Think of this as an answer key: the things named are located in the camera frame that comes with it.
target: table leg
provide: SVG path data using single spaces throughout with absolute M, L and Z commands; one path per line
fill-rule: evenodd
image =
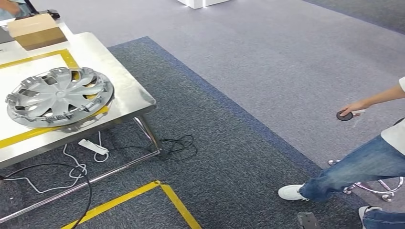
M 116 168 L 116 169 L 114 169 L 114 170 L 111 170 L 111 171 L 108 171 L 108 172 L 106 172 L 106 173 L 104 173 L 104 174 L 102 174 L 102 175 L 99 175 L 98 177 L 95 177 L 95 178 L 91 179 L 91 180 L 90 180 L 90 184 L 93 184 L 93 183 L 95 183 L 95 182 L 97 182 L 97 181 L 100 181 L 100 180 L 102 180 L 102 179 L 104 179 L 104 178 L 107 178 L 107 177 L 109 177 L 109 176 L 111 176 L 111 175 L 113 175 L 113 174 L 116 174 L 116 173 L 118 173 L 118 172 L 121 172 L 121 171 L 124 170 L 124 169 L 127 169 L 127 168 L 129 168 L 129 167 L 131 167 L 131 166 L 133 166 L 133 165 L 136 165 L 136 164 L 138 164 L 138 163 L 140 163 L 140 162 L 142 162 L 142 161 L 145 161 L 145 160 L 147 160 L 147 159 L 149 159 L 149 158 L 151 158 L 151 157 L 153 157 L 153 156 L 157 156 L 157 155 L 159 155 L 159 151 L 158 151 L 158 150 L 156 150 L 155 152 L 149 153 L 149 154 L 147 154 L 147 155 L 145 155 L 145 156 L 143 156 L 143 157 L 140 157 L 140 158 L 138 158 L 138 159 L 136 159 L 136 160 L 133 160 L 133 161 L 131 161 L 131 162 L 129 162 L 129 163 L 127 163 L 127 164 L 125 164 L 125 165 L 123 165 L 123 166 L 121 166 L 121 167 L 118 167 L 118 168 Z M 19 211 L 17 211 L 17 212 L 14 212 L 14 213 L 11 214 L 11 215 L 8 215 L 8 216 L 5 216 L 5 217 L 3 217 L 3 218 L 0 218 L 0 224 L 1 224 L 1 223 L 4 223 L 4 222 L 6 222 L 6 221 L 8 221 L 8 220 L 10 220 L 10 219 L 13 219 L 13 218 L 15 218 L 15 217 L 17 217 L 17 216 L 20 216 L 20 215 L 22 215 L 22 214 L 24 214 L 24 213 L 26 213 L 26 212 L 29 212 L 29 211 L 31 211 L 31 210 L 34 210 L 34 209 L 36 209 L 36 208 L 38 208 L 38 207 L 40 207 L 40 206 L 42 206 L 42 205 L 45 205 L 45 204 L 47 204 L 47 203 L 50 203 L 50 202 L 52 202 L 52 201 L 54 201 L 54 200 L 57 200 L 57 199 L 59 199 L 59 198 L 62 198 L 62 197 L 64 197 L 64 196 L 66 196 L 66 195 L 68 195 L 68 194 L 70 194 L 70 193 L 72 193 L 72 192 L 75 192 L 75 191 L 77 191 L 77 190 L 80 190 L 80 189 L 82 189 L 82 188 L 84 188 L 84 187 L 86 187 L 86 186 L 87 186 L 87 183 L 86 183 L 86 182 L 85 182 L 85 183 L 82 183 L 82 184 L 80 184 L 80 185 L 76 185 L 76 186 L 74 186 L 74 187 L 71 187 L 71 188 L 68 189 L 68 190 L 65 190 L 65 191 L 63 191 L 63 192 L 61 192 L 61 193 L 59 193 L 59 194 L 56 194 L 56 195 L 53 196 L 53 197 L 49 197 L 49 198 L 47 198 L 47 199 L 45 199 L 45 200 L 42 200 L 42 201 L 40 201 L 40 202 L 38 202 L 38 203 L 35 203 L 35 204 L 31 205 L 31 206 L 28 206 L 28 207 L 26 207 L 26 208 L 24 208 L 24 209 L 22 209 L 22 210 L 19 210 Z
M 160 152 L 160 157 L 162 159 L 167 159 L 167 152 L 163 149 L 162 147 L 162 142 L 158 137 L 156 137 L 156 134 L 153 132 L 152 128 L 150 127 L 148 121 L 146 120 L 146 117 L 141 115 L 138 117 L 134 118 L 134 121 L 138 124 L 140 129 L 143 131 L 143 133 L 146 135 L 146 137 L 155 145 L 156 149 Z

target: blue jeans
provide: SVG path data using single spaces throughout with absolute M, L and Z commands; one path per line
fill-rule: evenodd
M 333 192 L 342 192 L 353 183 L 394 177 L 405 177 L 405 155 L 379 135 L 324 170 L 319 177 L 310 179 L 299 192 L 305 198 L 322 202 Z M 368 224 L 367 229 L 404 229 L 405 213 L 371 211 L 365 215 L 364 224 Z

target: chrome stool base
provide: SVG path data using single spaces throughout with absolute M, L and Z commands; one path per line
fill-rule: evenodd
M 339 163 L 340 160 L 329 160 L 328 164 L 330 166 L 334 166 L 335 164 Z M 382 180 L 378 180 L 378 182 L 387 190 L 386 192 L 381 192 L 381 191 L 377 191 L 377 190 L 373 190 L 370 188 L 367 188 L 365 186 L 363 186 L 362 183 L 354 183 L 352 185 L 350 185 L 349 187 L 345 187 L 343 190 L 343 193 L 346 194 L 351 194 L 353 189 L 359 187 L 363 190 L 369 191 L 371 193 L 375 193 L 375 194 L 382 194 L 381 198 L 386 201 L 386 202 L 392 202 L 393 197 L 395 196 L 395 192 L 397 192 L 401 186 L 404 184 L 404 178 L 403 177 L 399 177 L 399 184 L 396 188 L 391 189 L 384 181 Z

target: hand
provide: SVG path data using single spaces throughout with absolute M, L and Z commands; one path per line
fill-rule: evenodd
M 0 0 L 0 9 L 8 11 L 12 15 L 17 15 L 21 11 L 18 3 L 8 0 Z
M 369 108 L 371 105 L 369 105 L 366 101 L 364 100 L 360 100 L 358 102 L 349 104 L 347 106 L 342 107 L 341 111 L 344 111 L 341 116 L 345 116 L 348 113 L 352 112 L 352 111 L 358 111 L 358 110 L 362 110 L 362 109 L 367 109 Z

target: yellow tape outline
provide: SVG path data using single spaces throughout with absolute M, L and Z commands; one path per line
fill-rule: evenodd
M 25 63 L 25 62 L 30 62 L 30 61 L 50 57 L 50 56 L 55 56 L 55 55 L 60 55 L 69 68 L 78 68 L 79 67 L 79 65 L 76 63 L 76 61 L 74 60 L 74 58 L 70 54 L 70 52 L 67 49 L 62 49 L 62 50 L 56 50 L 56 51 L 53 51 L 53 52 L 48 52 L 48 53 L 44 53 L 44 54 L 41 54 L 41 55 L 37 55 L 37 56 L 33 56 L 33 57 L 21 59 L 21 60 L 9 62 L 9 63 L 0 64 L 0 69 L 1 68 L 7 68 L 7 67 L 10 67 L 10 66 L 14 66 L 14 65 L 17 65 L 17 64 L 21 64 L 21 63 Z M 107 111 L 108 111 L 108 107 L 104 106 L 103 108 L 101 108 L 99 111 L 97 111 L 96 113 L 94 113 L 90 117 L 106 113 Z M 32 137 L 35 137 L 35 136 L 38 136 L 38 135 L 41 135 L 41 134 L 44 134 L 44 133 L 47 133 L 47 132 L 50 132 L 50 131 L 53 131 L 53 130 L 57 130 L 59 128 L 60 128 L 60 126 L 46 127 L 46 128 L 35 128 L 33 130 L 29 130 L 27 132 L 24 132 L 22 134 L 2 139 L 2 140 L 0 140 L 0 149 L 4 148 L 4 147 L 7 147 L 7 146 L 11 146 L 11 145 L 13 145 L 13 144 L 15 144 L 17 142 L 21 142 L 23 140 L 26 140 L 26 139 L 29 139 L 29 138 L 32 138 Z
M 150 182 L 147 185 L 144 185 L 138 189 L 135 189 L 134 191 L 131 191 L 127 194 L 124 194 L 118 198 L 115 198 L 107 203 L 104 203 L 98 207 L 95 207 L 91 210 L 89 210 L 86 214 L 86 216 L 80 221 L 79 224 L 82 224 L 89 219 L 106 212 L 110 210 L 111 208 L 124 203 L 125 201 L 128 201 L 134 197 L 139 196 L 140 194 L 143 194 L 147 191 L 150 191 L 156 187 L 161 187 L 163 192 L 167 195 L 167 197 L 170 199 L 170 201 L 173 203 L 173 205 L 176 207 L 176 209 L 179 211 L 179 213 L 183 216 L 184 220 L 187 222 L 187 224 L 190 226 L 191 229 L 201 229 L 201 226 L 198 224 L 198 222 L 194 219 L 192 214 L 187 210 L 185 205 L 182 203 L 182 201 L 179 199 L 179 197 L 174 193 L 173 189 L 169 185 L 162 184 L 160 181 L 153 181 Z M 74 221 L 64 227 L 62 229 L 71 229 L 73 225 L 77 222 Z

